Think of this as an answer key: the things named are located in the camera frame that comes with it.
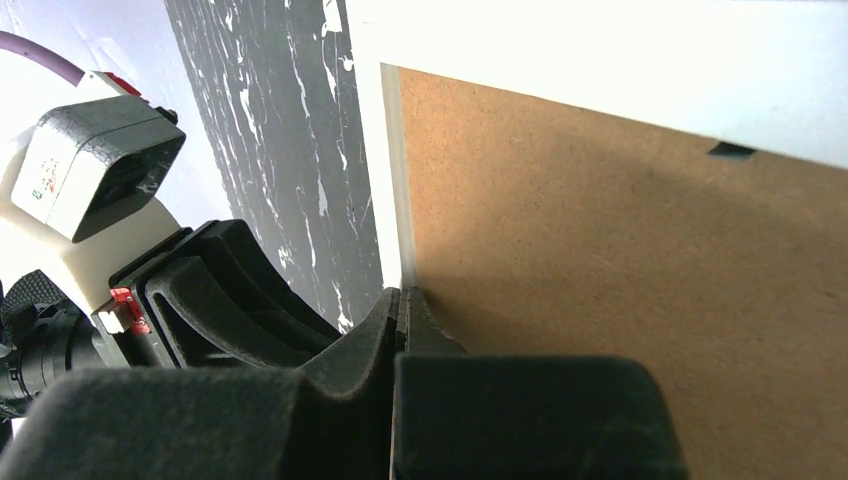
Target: gray marble surface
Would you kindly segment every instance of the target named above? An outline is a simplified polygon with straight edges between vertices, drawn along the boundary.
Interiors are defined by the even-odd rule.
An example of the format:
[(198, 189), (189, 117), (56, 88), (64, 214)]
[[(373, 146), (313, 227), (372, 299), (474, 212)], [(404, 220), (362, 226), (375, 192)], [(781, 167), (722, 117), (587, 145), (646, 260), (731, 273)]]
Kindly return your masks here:
[(343, 4), (165, 0), (237, 218), (345, 332), (381, 289)]

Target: white wall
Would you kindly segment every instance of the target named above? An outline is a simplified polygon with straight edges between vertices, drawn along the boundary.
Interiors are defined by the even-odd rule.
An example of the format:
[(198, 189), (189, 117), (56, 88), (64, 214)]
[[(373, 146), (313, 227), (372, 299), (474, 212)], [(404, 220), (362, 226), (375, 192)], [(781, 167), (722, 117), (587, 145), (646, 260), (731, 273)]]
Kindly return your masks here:
[[(232, 218), (161, 0), (0, 0), (0, 30), (38, 42), (84, 70), (114, 72), (152, 104), (176, 110), (188, 139), (159, 199), (186, 226)], [(51, 72), (0, 52), (0, 142), (61, 105), (71, 88)]]
[(845, 1), (360, 0), (348, 14), (357, 76), (373, 58), (848, 168)]

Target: camera lens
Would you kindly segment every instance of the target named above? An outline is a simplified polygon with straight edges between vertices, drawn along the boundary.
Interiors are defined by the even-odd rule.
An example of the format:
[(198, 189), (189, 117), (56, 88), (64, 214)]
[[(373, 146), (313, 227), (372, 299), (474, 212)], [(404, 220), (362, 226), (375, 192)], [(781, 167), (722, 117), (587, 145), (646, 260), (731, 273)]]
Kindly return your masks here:
[(69, 300), (39, 305), (38, 320), (16, 350), (0, 359), (0, 417), (26, 415), (29, 405), (61, 374), (105, 368), (94, 348), (99, 335)]

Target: purple cable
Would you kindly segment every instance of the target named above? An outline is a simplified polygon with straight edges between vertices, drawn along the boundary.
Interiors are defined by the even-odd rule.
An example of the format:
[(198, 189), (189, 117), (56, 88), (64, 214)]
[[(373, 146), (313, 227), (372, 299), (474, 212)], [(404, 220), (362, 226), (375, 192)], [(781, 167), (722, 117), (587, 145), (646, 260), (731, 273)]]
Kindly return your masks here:
[(9, 32), (0, 32), (0, 50), (8, 50), (47, 68), (72, 85), (79, 84), (85, 72), (58, 53)]

